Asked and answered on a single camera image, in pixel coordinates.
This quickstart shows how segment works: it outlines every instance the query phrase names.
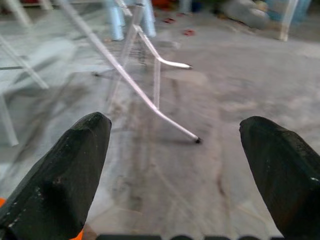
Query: rubber foot cap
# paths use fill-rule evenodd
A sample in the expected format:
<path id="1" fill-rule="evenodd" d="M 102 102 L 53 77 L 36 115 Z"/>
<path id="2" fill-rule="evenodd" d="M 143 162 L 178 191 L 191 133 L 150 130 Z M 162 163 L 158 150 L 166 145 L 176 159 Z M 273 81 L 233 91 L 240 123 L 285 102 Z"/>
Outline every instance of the rubber foot cap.
<path id="1" fill-rule="evenodd" d="M 201 143 L 202 143 L 202 139 L 201 139 L 200 137 L 198 137 L 198 139 L 195 140 L 195 143 L 196 143 L 196 144 L 201 144 Z"/>

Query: black plastic part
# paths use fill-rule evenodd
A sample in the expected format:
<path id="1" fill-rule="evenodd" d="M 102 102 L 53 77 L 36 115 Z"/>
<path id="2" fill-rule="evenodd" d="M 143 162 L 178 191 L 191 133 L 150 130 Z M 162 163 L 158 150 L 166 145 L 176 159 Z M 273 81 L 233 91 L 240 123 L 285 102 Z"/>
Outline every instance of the black plastic part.
<path id="1" fill-rule="evenodd" d="M 178 236 L 171 238 L 171 240 L 193 240 L 193 239 L 189 236 L 186 236 L 186 235 L 178 235 Z"/>
<path id="2" fill-rule="evenodd" d="M 260 239 L 256 238 L 255 236 L 242 236 L 238 240 L 260 240 Z"/>
<path id="3" fill-rule="evenodd" d="M 99 184 L 110 131 L 110 120 L 99 112 L 66 131 L 0 208 L 0 230 L 6 231 L 0 240 L 75 238 Z"/>
<path id="4" fill-rule="evenodd" d="M 156 235 L 100 235 L 96 240 L 162 240 Z"/>
<path id="5" fill-rule="evenodd" d="M 200 137 L 198 137 L 197 140 L 194 141 L 196 144 L 202 144 L 202 139 Z"/>
<path id="6" fill-rule="evenodd" d="M 320 239 L 320 156 L 295 132 L 259 116 L 240 124 L 256 186 L 286 238 Z"/>
<path id="7" fill-rule="evenodd" d="M 230 240 L 230 238 L 225 236 L 206 236 L 204 240 Z"/>
<path id="8" fill-rule="evenodd" d="M 97 73 L 96 71 L 93 71 L 93 72 L 92 72 L 92 75 L 95 76 L 95 77 L 100 77 L 100 76 L 101 76 L 101 75 L 100 75 L 99 73 Z"/>

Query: white metal tube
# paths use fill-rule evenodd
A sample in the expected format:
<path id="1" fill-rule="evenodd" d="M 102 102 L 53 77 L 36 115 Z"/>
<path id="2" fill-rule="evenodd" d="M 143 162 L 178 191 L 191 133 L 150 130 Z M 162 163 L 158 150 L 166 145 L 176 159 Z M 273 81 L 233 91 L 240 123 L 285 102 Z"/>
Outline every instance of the white metal tube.
<path id="1" fill-rule="evenodd" d="M 152 55 L 158 59 L 161 63 L 172 66 L 172 67 L 176 67 L 176 68 L 181 68 L 181 69 L 192 69 L 193 67 L 189 64 L 186 63 L 180 63 L 180 62 L 175 62 L 175 61 L 168 61 L 163 59 L 159 53 L 157 52 L 156 48 L 153 46 L 153 44 L 151 43 L 151 41 L 149 40 L 149 38 L 147 37 L 147 35 L 145 35 L 144 31 L 142 30 L 142 28 L 140 26 L 135 26 L 139 36 L 141 37 L 141 39 L 144 41 L 144 43 L 147 45 L 147 47 L 150 49 Z"/>
<path id="2" fill-rule="evenodd" d="M 32 67 L 24 61 L 21 57 L 18 56 L 16 51 L 7 43 L 7 41 L 0 35 L 0 46 L 3 50 L 15 60 L 23 69 L 30 75 L 30 77 L 43 89 L 48 89 L 48 84 L 42 80 L 42 78 L 32 69 Z"/>
<path id="3" fill-rule="evenodd" d="M 52 7 L 52 4 L 50 2 L 50 0 L 39 0 L 41 7 L 44 10 L 53 10 L 54 8 Z"/>
<path id="4" fill-rule="evenodd" d="M 187 14 L 191 12 L 191 0 L 180 0 L 179 1 L 179 12 Z"/>
<path id="5" fill-rule="evenodd" d="M 152 103 L 148 96 L 141 90 L 141 88 L 136 84 L 136 82 L 131 78 L 131 76 L 125 71 L 125 69 L 117 62 L 116 58 L 108 51 L 104 44 L 99 40 L 99 38 L 93 33 L 90 27 L 82 20 L 82 18 L 77 14 L 77 12 L 72 8 L 72 6 L 66 0 L 57 0 L 61 7 L 65 10 L 67 15 L 71 18 L 73 23 L 88 37 L 92 45 L 98 50 L 102 56 L 109 61 L 114 68 L 123 76 L 128 84 L 132 86 L 134 91 L 142 98 L 142 100 L 147 104 L 147 106 L 153 110 L 159 117 L 179 129 L 181 132 L 188 135 L 196 143 L 200 143 L 201 140 L 198 136 L 185 129 L 183 126 L 179 125 L 175 121 L 171 120 L 169 117 L 160 112 L 157 107 Z"/>
<path id="6" fill-rule="evenodd" d="M 160 83 L 161 83 L 161 62 L 154 58 L 154 76 L 153 76 L 153 103 L 160 108 Z"/>
<path id="7" fill-rule="evenodd" d="M 5 128 L 5 131 L 6 131 L 6 134 L 8 136 L 8 139 L 9 139 L 11 146 L 18 145 L 19 142 L 18 142 L 18 139 L 16 136 L 16 132 L 15 132 L 14 126 L 12 124 L 10 115 L 9 115 L 9 111 L 8 111 L 8 108 L 7 108 L 7 105 L 5 102 L 5 98 L 1 92 L 0 92 L 0 111 L 1 111 L 0 115 L 2 117 L 4 128 Z"/>
<path id="8" fill-rule="evenodd" d="M 131 21 L 130 28 L 127 32 L 126 38 L 125 38 L 125 43 L 122 48 L 121 54 L 120 54 L 120 59 L 119 63 L 123 66 L 123 68 L 126 67 L 130 50 L 133 47 L 133 44 L 135 42 L 136 36 L 137 36 L 137 29 L 135 26 L 138 26 L 141 22 L 142 16 L 144 13 L 144 6 L 141 4 L 136 4 L 135 5 L 135 12 L 133 14 L 133 18 Z"/>
<path id="9" fill-rule="evenodd" d="M 281 23 L 281 30 L 280 30 L 280 36 L 279 36 L 279 39 L 282 41 L 285 41 L 285 42 L 288 41 L 290 25 L 295 15 L 298 2 L 299 0 L 288 0 L 288 4 L 284 12 L 283 20 Z"/>
<path id="10" fill-rule="evenodd" d="M 129 16 L 132 16 L 133 14 L 131 13 L 130 9 L 127 7 L 127 5 L 123 2 L 123 0 L 115 0 L 116 3 L 121 7 L 121 9 L 123 9 L 123 12 L 129 12 Z M 153 46 L 153 44 L 151 43 L 151 41 L 149 40 L 149 38 L 147 37 L 147 35 L 144 33 L 144 31 L 142 30 L 142 28 L 136 24 L 135 28 L 139 34 L 139 36 L 142 38 L 142 40 L 144 41 L 144 43 L 147 45 L 147 47 L 150 49 L 152 55 L 157 58 L 161 63 L 172 66 L 172 67 L 176 67 L 176 68 L 181 68 L 181 69 L 192 69 L 193 67 L 189 64 L 185 64 L 185 63 L 180 63 L 180 62 L 174 62 L 174 61 L 168 61 L 163 59 L 160 54 L 157 52 L 156 48 Z"/>
<path id="11" fill-rule="evenodd" d="M 115 0 L 115 2 L 119 5 L 119 7 L 122 9 L 124 15 L 132 17 L 133 14 L 131 13 L 130 9 L 127 7 L 127 5 L 124 3 L 123 0 Z"/>
<path id="12" fill-rule="evenodd" d="M 24 27 L 30 27 L 32 21 L 19 0 L 5 0 L 10 10 Z"/>

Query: red debris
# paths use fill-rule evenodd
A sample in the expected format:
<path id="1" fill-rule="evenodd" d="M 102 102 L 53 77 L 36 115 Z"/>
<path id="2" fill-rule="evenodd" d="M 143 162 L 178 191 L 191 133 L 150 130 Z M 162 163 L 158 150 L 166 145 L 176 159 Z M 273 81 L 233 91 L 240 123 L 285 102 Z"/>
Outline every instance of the red debris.
<path id="1" fill-rule="evenodd" d="M 167 24 L 173 24 L 176 22 L 175 19 L 171 18 L 171 17 L 168 17 L 166 18 L 165 20 L 163 20 L 164 23 L 167 23 Z"/>
<path id="2" fill-rule="evenodd" d="M 190 37 L 196 35 L 196 33 L 192 29 L 187 29 L 183 31 L 183 35 Z"/>

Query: concrete floor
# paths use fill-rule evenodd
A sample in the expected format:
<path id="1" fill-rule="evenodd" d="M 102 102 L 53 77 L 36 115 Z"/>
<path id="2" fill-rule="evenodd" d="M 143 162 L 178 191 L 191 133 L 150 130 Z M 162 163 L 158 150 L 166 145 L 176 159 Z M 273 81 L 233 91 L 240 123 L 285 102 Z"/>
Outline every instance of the concrete floor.
<path id="1" fill-rule="evenodd" d="M 102 39 L 109 38 L 99 5 L 77 9 Z M 73 123 L 100 111 L 112 120 L 112 133 L 87 219 L 93 232 L 159 234 L 163 239 L 180 234 L 195 239 L 281 235 L 255 186 L 239 123 L 254 115 L 267 117 L 320 152 L 319 17 L 311 16 L 292 30 L 289 42 L 280 42 L 273 31 L 251 32 L 209 12 L 184 17 L 159 12 L 156 46 L 169 60 L 194 67 L 163 67 L 160 108 L 204 140 L 195 145 L 151 113 L 125 83 L 109 105 L 112 72 L 107 79 L 91 75 L 109 66 L 59 10 L 31 11 L 35 25 L 29 30 L 10 19 L 0 21 L 0 32 L 17 51 L 31 59 L 37 53 L 38 59 L 48 56 L 54 43 L 68 50 L 38 66 L 51 86 L 47 91 L 20 72 L 1 76 L 0 81 L 28 84 L 5 95 L 20 144 L 9 147 L 0 124 L 0 196 L 8 197 Z M 162 23 L 168 15 L 177 22 Z M 181 34 L 188 28 L 196 35 Z M 106 43 L 116 56 L 121 44 Z M 133 57 L 128 67 L 150 96 L 152 69 L 150 55 L 146 66 Z"/>

